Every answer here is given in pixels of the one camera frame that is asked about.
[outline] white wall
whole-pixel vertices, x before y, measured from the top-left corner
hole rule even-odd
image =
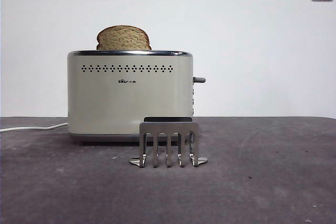
[[[128,24],[194,55],[196,115],[336,118],[336,1],[1,1],[2,116],[66,116],[67,53]]]

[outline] metal toast rack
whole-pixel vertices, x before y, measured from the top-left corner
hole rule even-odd
[[[185,136],[189,135],[189,158],[194,167],[207,162],[206,157],[198,156],[199,132],[196,122],[144,122],[140,124],[139,157],[131,158],[130,163],[145,167],[146,142],[149,134],[153,138],[153,167],[159,165],[158,138],[164,133],[167,136],[166,164],[172,166],[172,137],[177,134],[178,162],[180,167],[185,166]]]

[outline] table surface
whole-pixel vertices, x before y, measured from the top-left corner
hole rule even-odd
[[[136,145],[75,145],[66,127],[2,133],[2,223],[336,223],[335,119],[195,121],[208,163],[184,168],[162,146],[160,167],[140,169]]]

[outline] cream toaster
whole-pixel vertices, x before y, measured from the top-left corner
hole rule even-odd
[[[68,131],[80,141],[136,141],[146,121],[192,121],[193,57],[182,51],[68,54]]]

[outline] white power cable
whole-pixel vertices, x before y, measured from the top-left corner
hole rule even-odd
[[[49,127],[14,127],[14,128],[6,128],[6,129],[0,129],[0,132],[5,131],[21,131],[21,130],[51,130],[54,128],[66,126],[68,123],[60,123]]]

